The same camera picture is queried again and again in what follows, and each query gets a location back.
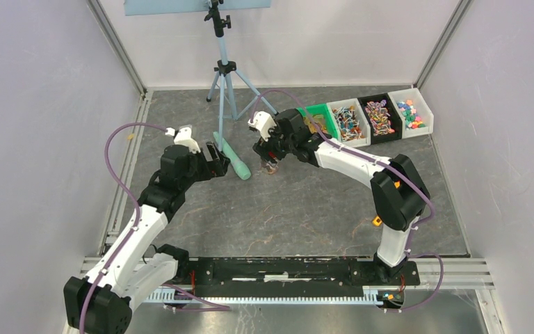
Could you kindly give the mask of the clear plastic jar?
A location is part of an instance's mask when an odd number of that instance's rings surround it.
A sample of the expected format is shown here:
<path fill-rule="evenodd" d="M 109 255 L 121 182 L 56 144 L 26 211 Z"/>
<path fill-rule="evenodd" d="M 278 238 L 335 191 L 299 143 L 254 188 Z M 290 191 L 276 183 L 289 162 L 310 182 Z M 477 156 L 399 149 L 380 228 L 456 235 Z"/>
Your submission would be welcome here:
<path fill-rule="evenodd" d="M 261 167 L 269 175 L 273 175 L 279 170 L 277 162 L 271 162 L 266 160 L 261 160 Z"/>

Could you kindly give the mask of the yellow plastic scoop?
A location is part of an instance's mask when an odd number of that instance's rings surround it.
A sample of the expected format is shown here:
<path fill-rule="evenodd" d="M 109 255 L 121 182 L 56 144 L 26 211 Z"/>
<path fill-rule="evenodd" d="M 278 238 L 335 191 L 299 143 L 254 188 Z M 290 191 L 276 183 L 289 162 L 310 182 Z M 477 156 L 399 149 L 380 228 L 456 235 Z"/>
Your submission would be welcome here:
<path fill-rule="evenodd" d="M 382 219 L 379 217 L 379 216 L 376 216 L 373 220 L 372 220 L 372 224 L 375 226 L 375 227 L 380 227 L 383 222 L 382 222 Z"/>

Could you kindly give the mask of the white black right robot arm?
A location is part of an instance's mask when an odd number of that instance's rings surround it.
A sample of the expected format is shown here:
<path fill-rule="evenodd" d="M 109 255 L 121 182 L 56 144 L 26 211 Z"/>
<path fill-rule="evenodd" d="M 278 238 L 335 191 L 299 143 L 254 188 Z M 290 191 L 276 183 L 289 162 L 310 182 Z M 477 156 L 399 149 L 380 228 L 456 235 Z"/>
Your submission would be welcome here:
<path fill-rule="evenodd" d="M 373 256 L 375 278 L 391 284 L 407 262 L 410 232 L 431 206 L 430 193 L 412 160 L 404 154 L 379 157 L 344 145 L 317 126 L 309 127 L 297 109 L 276 116 L 264 111 L 248 120 L 259 140 L 253 150 L 269 166 L 292 154 L 298 161 L 336 171 L 371 190 L 382 238 Z"/>

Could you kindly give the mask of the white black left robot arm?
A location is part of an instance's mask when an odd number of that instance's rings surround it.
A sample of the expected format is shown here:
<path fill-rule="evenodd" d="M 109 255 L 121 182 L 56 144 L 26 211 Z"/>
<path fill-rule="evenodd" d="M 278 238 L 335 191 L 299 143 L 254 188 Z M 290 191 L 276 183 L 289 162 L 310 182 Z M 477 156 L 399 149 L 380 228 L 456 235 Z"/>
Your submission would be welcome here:
<path fill-rule="evenodd" d="M 211 155 L 186 145 L 169 145 L 160 168 L 141 192 L 130 222 L 84 278 L 72 276 L 63 288 L 67 323 L 81 333 L 125 333 L 134 311 L 163 283 L 185 282 L 191 274 L 188 252 L 159 247 L 141 268 L 154 239 L 185 202 L 196 182 L 223 177 L 230 160 L 208 142 Z"/>

